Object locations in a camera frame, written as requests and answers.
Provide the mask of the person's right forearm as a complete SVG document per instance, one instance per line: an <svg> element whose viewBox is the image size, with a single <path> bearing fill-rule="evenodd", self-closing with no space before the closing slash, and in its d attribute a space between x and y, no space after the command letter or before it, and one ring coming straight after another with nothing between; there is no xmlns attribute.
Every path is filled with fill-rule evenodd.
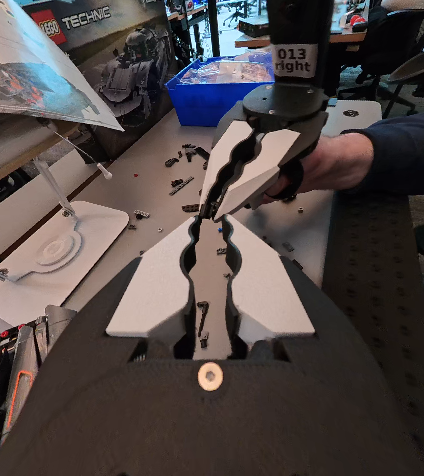
<svg viewBox="0 0 424 476"><path fill-rule="evenodd" d="M363 180L345 193L424 195L424 113L378 121L359 133L373 146L374 158Z"/></svg>

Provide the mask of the person's right hand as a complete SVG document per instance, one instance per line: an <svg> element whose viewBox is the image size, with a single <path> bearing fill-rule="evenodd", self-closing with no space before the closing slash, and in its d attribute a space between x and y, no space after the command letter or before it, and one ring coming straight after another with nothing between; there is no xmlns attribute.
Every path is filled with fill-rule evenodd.
<svg viewBox="0 0 424 476"><path fill-rule="evenodd" d="M322 136L314 151L301 160L304 176L297 193L354 188L370 171L373 159L373 144L364 134Z"/></svg>

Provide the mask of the black box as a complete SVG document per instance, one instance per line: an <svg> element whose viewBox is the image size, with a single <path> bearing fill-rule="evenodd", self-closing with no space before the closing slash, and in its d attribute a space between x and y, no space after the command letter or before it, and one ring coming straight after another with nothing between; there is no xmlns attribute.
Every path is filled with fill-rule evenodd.
<svg viewBox="0 0 424 476"><path fill-rule="evenodd" d="M251 38L258 38L269 34L268 17L256 16L242 18L237 25L238 30Z"/></svg>

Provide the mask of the long dark grey lego plate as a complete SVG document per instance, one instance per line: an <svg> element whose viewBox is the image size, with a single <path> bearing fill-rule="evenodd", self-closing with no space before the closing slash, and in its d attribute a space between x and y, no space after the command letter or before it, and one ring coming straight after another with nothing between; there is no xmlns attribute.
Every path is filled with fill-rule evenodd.
<svg viewBox="0 0 424 476"><path fill-rule="evenodd" d="M178 193L181 189L183 189L187 184L194 180L193 176L188 177L187 179L183 180L181 183L173 187L173 189L169 192L169 196L174 196Z"/></svg>

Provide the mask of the grey lego car model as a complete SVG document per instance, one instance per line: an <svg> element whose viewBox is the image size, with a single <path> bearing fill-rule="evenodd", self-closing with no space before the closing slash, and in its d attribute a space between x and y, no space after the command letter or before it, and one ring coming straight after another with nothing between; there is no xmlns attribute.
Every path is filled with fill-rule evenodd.
<svg viewBox="0 0 424 476"><path fill-rule="evenodd" d="M48 305L35 320L0 333L0 446L9 435L49 352L77 311Z"/></svg>

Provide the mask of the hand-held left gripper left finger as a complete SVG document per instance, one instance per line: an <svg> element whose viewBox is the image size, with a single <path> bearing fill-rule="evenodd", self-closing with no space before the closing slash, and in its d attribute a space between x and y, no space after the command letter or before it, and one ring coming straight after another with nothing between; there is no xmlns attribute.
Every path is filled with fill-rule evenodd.
<svg viewBox="0 0 424 476"><path fill-rule="evenodd" d="M108 336L157 340L176 350L194 350L196 302L190 271L202 219L195 215L140 258L106 327Z"/></svg>

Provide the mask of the black lego axle assembly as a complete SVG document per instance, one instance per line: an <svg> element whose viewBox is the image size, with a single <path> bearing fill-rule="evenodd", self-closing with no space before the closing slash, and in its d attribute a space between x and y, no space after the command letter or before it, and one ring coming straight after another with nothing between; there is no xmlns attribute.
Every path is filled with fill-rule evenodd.
<svg viewBox="0 0 424 476"><path fill-rule="evenodd" d="M197 308L201 311L201 319L199 322L199 328L197 330L197 337L199 339L199 343L202 349L206 349L208 347L208 339L209 339L209 332L204 332L204 325L205 325L205 318L207 317L208 310L209 310L209 302L207 301L200 301L197 303Z"/></svg>

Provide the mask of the clear plastic parts bags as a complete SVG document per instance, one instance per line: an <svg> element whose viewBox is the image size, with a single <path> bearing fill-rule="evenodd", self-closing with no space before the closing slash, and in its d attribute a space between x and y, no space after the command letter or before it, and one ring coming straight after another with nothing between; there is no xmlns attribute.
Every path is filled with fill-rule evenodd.
<svg viewBox="0 0 424 476"><path fill-rule="evenodd" d="M198 68L191 68L179 80L181 84L186 85L273 81L262 63L234 60L214 61Z"/></svg>

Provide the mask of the black post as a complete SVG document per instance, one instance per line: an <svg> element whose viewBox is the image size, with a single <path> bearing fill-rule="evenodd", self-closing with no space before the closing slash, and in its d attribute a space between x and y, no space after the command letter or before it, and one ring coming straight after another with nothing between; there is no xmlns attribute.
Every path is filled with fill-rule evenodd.
<svg viewBox="0 0 424 476"><path fill-rule="evenodd" d="M209 24L210 24L212 54L213 54L213 57L219 57L221 56L221 53L220 53L220 38L219 38L218 12L217 12L216 0L207 1L207 11L208 11L208 17L209 17Z"/></svg>

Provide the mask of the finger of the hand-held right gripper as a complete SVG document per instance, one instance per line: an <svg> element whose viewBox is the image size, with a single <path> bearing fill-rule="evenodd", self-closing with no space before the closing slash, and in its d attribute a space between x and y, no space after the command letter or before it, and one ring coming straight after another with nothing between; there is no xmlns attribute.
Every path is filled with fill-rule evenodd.
<svg viewBox="0 0 424 476"><path fill-rule="evenodd" d="M256 135L245 121L233 120L213 147L202 187L201 202L218 200L222 204L228 188L255 156ZM215 217L220 217L217 209Z"/></svg>
<svg viewBox="0 0 424 476"><path fill-rule="evenodd" d="M213 221L218 222L223 215L233 214L245 205L252 210L258 208L265 191L278 179L279 165L299 136L299 132L290 129L265 134L257 157L240 167L239 177L226 185Z"/></svg>

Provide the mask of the instruction booklet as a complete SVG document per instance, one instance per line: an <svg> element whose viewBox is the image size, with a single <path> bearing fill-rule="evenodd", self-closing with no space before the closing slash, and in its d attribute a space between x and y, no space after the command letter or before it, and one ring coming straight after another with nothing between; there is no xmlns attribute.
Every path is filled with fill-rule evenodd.
<svg viewBox="0 0 424 476"><path fill-rule="evenodd" d="M70 58L15 1L0 1L0 113L124 131Z"/></svg>

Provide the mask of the lego set box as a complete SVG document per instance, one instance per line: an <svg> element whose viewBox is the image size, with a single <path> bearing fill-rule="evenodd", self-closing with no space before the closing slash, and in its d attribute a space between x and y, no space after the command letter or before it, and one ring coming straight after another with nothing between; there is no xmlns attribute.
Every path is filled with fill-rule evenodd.
<svg viewBox="0 0 424 476"><path fill-rule="evenodd" d="M124 131L79 126L71 141L86 163L112 160L143 136L172 104L164 89L177 72L164 1L17 1L68 54Z"/></svg>

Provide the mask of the blue storage bin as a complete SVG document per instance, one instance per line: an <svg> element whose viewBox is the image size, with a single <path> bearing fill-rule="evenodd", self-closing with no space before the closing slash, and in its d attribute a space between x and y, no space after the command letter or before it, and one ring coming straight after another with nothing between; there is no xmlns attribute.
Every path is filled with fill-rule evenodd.
<svg viewBox="0 0 424 476"><path fill-rule="evenodd" d="M179 80L191 68L198 68L214 61L249 61L262 63L272 76L270 68L262 61L250 61L243 57L214 57L201 62L195 60L166 83L173 107L182 126L216 127L224 114L238 101L258 86L271 86L273 82L249 82L235 84L181 84Z"/></svg>

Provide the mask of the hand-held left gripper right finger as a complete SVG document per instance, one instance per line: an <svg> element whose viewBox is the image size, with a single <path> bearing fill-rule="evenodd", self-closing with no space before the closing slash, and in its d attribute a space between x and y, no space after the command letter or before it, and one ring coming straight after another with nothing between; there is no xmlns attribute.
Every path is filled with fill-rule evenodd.
<svg viewBox="0 0 424 476"><path fill-rule="evenodd" d="M259 341L309 337L315 328L284 265L284 257L231 215L221 218L226 242L225 320L233 353Z"/></svg>

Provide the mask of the dark office chair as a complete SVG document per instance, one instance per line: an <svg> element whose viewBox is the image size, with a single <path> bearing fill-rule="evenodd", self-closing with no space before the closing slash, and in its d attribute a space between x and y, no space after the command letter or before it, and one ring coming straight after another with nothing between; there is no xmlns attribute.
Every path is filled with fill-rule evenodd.
<svg viewBox="0 0 424 476"><path fill-rule="evenodd" d="M372 80L370 86L342 89L338 99L379 96L390 100L393 95L381 86L381 79L403 65L421 46L424 33L424 1L381 1L369 11L366 36L355 53L344 53L341 66L360 66L356 83Z"/></svg>

